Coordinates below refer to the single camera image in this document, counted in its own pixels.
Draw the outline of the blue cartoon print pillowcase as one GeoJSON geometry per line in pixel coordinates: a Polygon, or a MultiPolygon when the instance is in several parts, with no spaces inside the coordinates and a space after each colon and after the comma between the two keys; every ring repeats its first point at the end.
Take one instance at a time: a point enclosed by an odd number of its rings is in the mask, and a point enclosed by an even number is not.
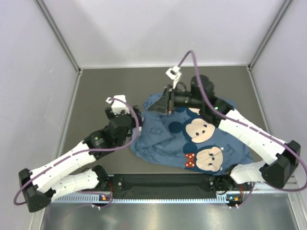
{"type": "Polygon", "coordinates": [[[132,152],[150,163],[222,175],[232,166],[253,162],[249,148],[232,135],[201,119],[198,109],[177,108],[161,115],[148,108],[161,98],[144,102],[142,129],[132,152]]]}

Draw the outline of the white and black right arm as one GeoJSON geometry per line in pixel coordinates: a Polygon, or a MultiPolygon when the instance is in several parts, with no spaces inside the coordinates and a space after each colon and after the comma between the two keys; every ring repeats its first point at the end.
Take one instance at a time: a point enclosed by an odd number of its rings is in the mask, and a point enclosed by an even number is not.
{"type": "Polygon", "coordinates": [[[230,103],[215,95],[214,84],[203,75],[192,78],[189,91],[180,90],[174,84],[166,86],[161,98],[149,106],[149,111],[167,115],[181,108],[198,113],[196,118],[183,124],[170,124],[174,132],[183,132],[189,138],[183,148],[186,168],[211,173],[222,169],[222,149],[200,147],[214,131],[221,130],[261,157],[259,162],[230,165],[224,177],[228,189],[234,190],[247,182],[262,182],[275,189],[285,189],[299,164],[301,147],[296,141],[277,139],[245,119],[230,103]]]}

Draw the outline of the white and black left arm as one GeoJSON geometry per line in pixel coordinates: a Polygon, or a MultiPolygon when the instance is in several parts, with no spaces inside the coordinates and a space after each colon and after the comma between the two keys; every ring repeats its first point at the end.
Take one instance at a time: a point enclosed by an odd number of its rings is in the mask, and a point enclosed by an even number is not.
{"type": "Polygon", "coordinates": [[[118,110],[105,109],[108,125],[94,131],[73,149],[54,161],[30,170],[19,171],[19,194],[24,196],[24,204],[31,213],[47,207],[56,199],[82,190],[104,190],[109,176],[101,166],[95,166],[86,172],[73,172],[93,163],[106,155],[128,146],[126,139],[133,130],[142,126],[142,117],[137,106],[118,110]]]}

